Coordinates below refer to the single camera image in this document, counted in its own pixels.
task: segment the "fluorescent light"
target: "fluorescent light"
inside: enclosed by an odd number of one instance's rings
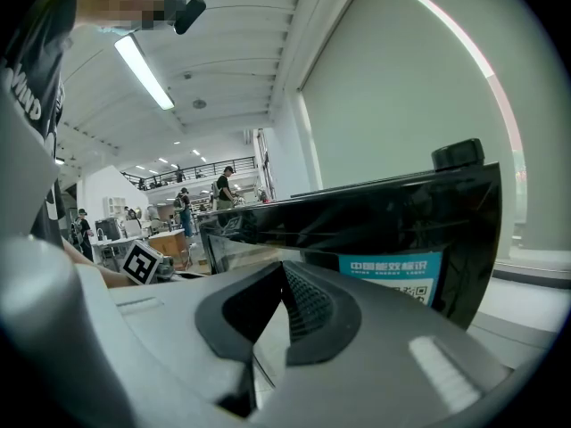
[[[132,36],[124,37],[115,43],[115,48],[119,51],[119,54],[123,57],[123,60],[127,65],[133,70],[135,76],[141,81],[141,84],[145,86],[145,89],[154,100],[163,108],[164,110],[170,110],[175,107],[175,104],[170,100],[169,96],[162,90],[159,81],[157,81],[154,74],[149,69],[146,64],[141,51],[139,51],[138,46]]]
[[[444,22],[444,25],[452,31],[456,38],[464,45],[468,50],[472,58],[480,67],[480,70],[486,78],[493,76],[495,73],[490,66],[490,63],[485,59],[482,52],[478,49],[478,46],[472,41],[468,34],[460,27],[455,20],[453,20],[448,14],[446,14],[439,6],[437,6],[431,0],[418,0],[426,8],[428,8],[438,19]]]

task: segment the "black railing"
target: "black railing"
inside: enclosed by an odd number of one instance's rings
[[[232,167],[235,173],[245,169],[255,169],[256,159],[247,157],[245,159],[235,159],[208,163],[197,167],[176,169],[166,173],[161,173],[151,177],[138,177],[123,173],[123,176],[139,190],[153,190],[167,185],[177,184],[185,181],[201,179],[203,177],[219,176],[226,167]]]

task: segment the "glossy black panel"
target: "glossy black panel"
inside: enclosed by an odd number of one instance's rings
[[[492,273],[501,227],[497,163],[331,189],[284,202],[198,216],[209,236],[301,251],[338,270],[337,255],[442,251],[432,307],[468,328]]]

